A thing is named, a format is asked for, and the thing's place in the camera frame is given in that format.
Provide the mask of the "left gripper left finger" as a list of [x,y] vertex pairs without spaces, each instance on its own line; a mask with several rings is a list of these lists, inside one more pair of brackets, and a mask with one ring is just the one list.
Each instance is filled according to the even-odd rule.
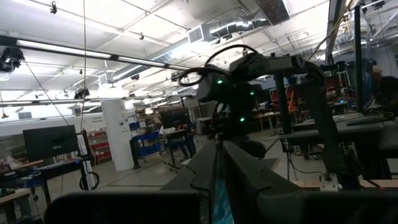
[[50,204],[44,224],[210,224],[216,155],[216,143],[204,143],[159,190],[64,195]]

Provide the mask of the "silver air duct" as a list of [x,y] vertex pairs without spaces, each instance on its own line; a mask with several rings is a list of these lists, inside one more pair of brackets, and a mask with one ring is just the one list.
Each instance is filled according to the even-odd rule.
[[186,33],[186,38],[149,55],[144,59],[126,58],[130,65],[110,74],[108,83],[133,77],[152,67],[173,68],[169,62],[189,51],[200,50],[205,45],[216,44],[221,38],[236,32],[247,32],[271,25],[265,18],[233,17],[200,24]]

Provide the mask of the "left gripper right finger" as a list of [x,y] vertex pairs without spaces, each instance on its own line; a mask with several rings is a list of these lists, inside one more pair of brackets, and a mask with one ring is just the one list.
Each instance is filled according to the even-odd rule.
[[236,224],[398,224],[398,192],[305,190],[231,141],[223,165]]

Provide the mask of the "wooden desk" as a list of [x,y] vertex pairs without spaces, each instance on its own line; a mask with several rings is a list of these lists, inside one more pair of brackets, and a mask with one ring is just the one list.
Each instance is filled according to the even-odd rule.
[[11,194],[6,196],[0,195],[0,210],[4,210],[6,221],[8,223],[12,223],[17,220],[14,211],[14,202],[19,204],[21,215],[23,217],[26,217],[32,213],[29,201],[30,195],[30,189],[15,189]]

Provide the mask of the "black desk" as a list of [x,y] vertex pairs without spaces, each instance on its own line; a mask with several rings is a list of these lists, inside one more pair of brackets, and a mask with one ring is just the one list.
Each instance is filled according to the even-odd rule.
[[78,157],[39,168],[33,168],[32,166],[40,164],[42,161],[31,162],[13,170],[0,171],[0,183],[5,184],[11,180],[29,176],[33,179],[38,179],[44,191],[45,203],[46,205],[50,205],[51,197],[47,181],[52,178],[80,170],[81,178],[79,180],[79,187],[82,190],[94,190],[98,187],[100,177],[96,172],[89,170],[90,159],[91,157]]

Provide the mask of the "blue cart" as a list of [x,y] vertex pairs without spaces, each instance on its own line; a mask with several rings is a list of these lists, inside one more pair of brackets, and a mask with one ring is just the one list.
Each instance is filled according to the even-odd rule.
[[135,133],[131,139],[138,143],[137,155],[138,158],[146,160],[148,157],[161,153],[161,146],[159,140],[159,132],[151,133]]

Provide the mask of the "white mounting bracket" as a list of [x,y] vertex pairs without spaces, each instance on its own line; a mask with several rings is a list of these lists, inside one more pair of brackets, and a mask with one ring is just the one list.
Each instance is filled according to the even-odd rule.
[[320,179],[320,190],[327,191],[327,192],[337,192],[338,187],[338,180],[335,174],[325,174],[319,177]]

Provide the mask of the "square white pillar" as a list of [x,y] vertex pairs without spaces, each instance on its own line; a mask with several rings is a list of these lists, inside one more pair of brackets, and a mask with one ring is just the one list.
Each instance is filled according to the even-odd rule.
[[124,102],[105,100],[101,102],[101,107],[115,169],[116,171],[132,169],[134,161],[130,147],[131,132]]

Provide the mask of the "black computer monitor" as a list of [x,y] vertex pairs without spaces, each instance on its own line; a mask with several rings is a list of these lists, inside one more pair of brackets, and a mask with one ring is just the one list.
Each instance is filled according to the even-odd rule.
[[26,158],[30,162],[79,150],[73,125],[27,129],[22,134]]

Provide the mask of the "dark monitor on stand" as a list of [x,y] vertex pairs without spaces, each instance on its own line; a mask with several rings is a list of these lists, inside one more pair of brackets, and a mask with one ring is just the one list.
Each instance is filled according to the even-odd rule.
[[177,126],[184,126],[184,125],[190,128],[192,125],[187,108],[162,111],[160,113],[160,117],[164,129],[175,128]]

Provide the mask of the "short black frame post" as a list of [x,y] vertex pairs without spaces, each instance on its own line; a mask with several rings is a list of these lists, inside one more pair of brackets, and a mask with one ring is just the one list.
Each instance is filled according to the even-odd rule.
[[284,134],[290,134],[292,132],[292,128],[291,128],[289,109],[285,94],[284,78],[281,74],[277,74],[274,75],[274,81],[279,99],[279,112],[280,112],[280,121],[282,123],[282,130]]

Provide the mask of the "person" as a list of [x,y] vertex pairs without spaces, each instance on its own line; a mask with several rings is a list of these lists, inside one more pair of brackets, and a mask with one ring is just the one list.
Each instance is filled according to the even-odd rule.
[[381,67],[373,65],[373,95],[377,104],[386,106],[398,116],[398,78],[384,76],[382,72]]

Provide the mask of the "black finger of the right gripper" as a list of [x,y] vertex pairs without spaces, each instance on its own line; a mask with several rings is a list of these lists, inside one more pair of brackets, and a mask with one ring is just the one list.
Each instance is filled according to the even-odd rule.
[[267,149],[263,143],[253,141],[248,137],[237,138],[236,145],[258,159],[263,159],[267,152]]

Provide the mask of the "overhead light rail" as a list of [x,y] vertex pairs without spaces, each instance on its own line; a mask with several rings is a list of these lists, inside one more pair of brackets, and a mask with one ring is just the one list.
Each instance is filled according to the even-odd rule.
[[36,42],[32,40],[18,39],[16,37],[9,37],[0,35],[0,45],[6,47],[14,47],[20,49],[28,49],[40,52],[48,52],[53,54],[69,55],[73,57],[87,57],[98,60],[110,60],[114,62],[130,63],[136,65],[145,65],[156,68],[167,68],[172,70],[188,70],[189,67],[175,65],[166,62],[155,62],[153,60],[144,60],[141,58],[127,57],[116,54],[107,54],[102,52],[95,52],[85,49],[77,49],[73,47],[66,47],[62,45],[52,45],[43,42]]
[[85,99],[63,99],[63,100],[24,100],[24,101],[0,101],[0,108],[15,107],[15,106],[40,106],[40,105],[61,105],[61,104],[75,104],[75,103],[97,103],[106,100],[144,100],[154,98],[172,98],[174,95],[154,95],[154,96],[136,96],[123,98],[85,98]]

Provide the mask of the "shelf with red bins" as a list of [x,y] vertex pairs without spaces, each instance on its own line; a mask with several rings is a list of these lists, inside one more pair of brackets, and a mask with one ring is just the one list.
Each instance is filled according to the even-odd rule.
[[112,157],[106,130],[104,128],[97,129],[88,132],[87,135],[91,152],[95,157],[95,165],[110,161]]

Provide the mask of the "black work table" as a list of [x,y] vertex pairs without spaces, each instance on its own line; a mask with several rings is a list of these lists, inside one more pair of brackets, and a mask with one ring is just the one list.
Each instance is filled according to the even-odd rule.
[[306,121],[295,126],[290,134],[281,133],[278,140],[286,139],[291,145],[300,143],[326,143],[337,145],[341,141],[375,141],[382,151],[398,150],[398,121],[387,119],[380,114],[344,114],[334,124],[325,127],[314,121]]

